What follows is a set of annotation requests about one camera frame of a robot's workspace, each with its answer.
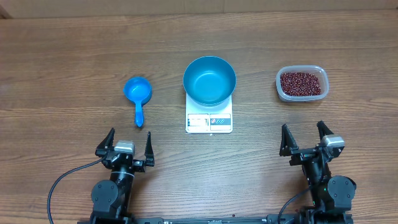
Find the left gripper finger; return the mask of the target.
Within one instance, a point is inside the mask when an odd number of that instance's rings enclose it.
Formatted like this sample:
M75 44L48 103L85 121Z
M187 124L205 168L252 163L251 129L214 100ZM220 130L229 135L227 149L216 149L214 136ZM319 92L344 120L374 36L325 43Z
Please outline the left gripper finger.
M147 142L146 142L146 148L145 148L145 165L154 167L155 166L155 158L154 158L154 152L152 148L152 143L151 143L151 133L150 131L147 133Z
M111 128L108 135L100 142L100 144L96 147L95 155L98 157L104 157L107 155L109 151L114 149L113 141L114 141L115 129Z

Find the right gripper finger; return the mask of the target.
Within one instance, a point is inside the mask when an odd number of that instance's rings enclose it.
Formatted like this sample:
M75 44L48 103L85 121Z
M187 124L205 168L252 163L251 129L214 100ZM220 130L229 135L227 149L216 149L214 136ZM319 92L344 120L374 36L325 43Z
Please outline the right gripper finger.
M291 156L299 147L286 124L282 125L282 139L279 156Z
M323 121L319 121L317 123L317 128L320 140L322 140L324 136L333 135L333 132L327 127L327 125Z

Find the blue plastic measuring scoop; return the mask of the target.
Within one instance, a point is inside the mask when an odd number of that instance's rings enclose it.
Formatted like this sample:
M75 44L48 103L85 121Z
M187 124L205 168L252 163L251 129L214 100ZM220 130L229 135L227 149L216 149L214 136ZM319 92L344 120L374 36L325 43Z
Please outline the blue plastic measuring scoop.
M134 77L126 82L123 93L129 101L135 104L135 124L139 128L143 127L143 106L148 103L152 97L151 84L143 77Z

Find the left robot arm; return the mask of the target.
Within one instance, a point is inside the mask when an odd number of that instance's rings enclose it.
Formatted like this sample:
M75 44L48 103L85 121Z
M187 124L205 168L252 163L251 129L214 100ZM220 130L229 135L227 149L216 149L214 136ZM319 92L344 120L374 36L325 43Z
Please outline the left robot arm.
M144 160L134 158L135 144L132 141L120 140L114 144L114 134L112 128L96 147L95 155L100 157L111 175L108 180L97 182L91 191L93 211L90 223L134 223L128 207L135 173L144 173L147 167L155 165L150 133L147 134Z

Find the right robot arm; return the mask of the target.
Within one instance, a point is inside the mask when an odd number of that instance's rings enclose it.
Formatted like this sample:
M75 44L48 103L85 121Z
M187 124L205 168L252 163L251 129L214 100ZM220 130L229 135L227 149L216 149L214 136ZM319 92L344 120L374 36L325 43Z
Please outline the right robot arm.
M280 156L290 157L291 166L301 166L308 188L289 199L280 209L277 223L353 223L346 212L352 208L356 191L353 179L342 175L332 176L328 163L339 157L345 140L334 134L323 121L317 123L320 142L312 148L300 149L286 124L282 125ZM295 214L284 210L297 198L310 193L312 206L303 207Z

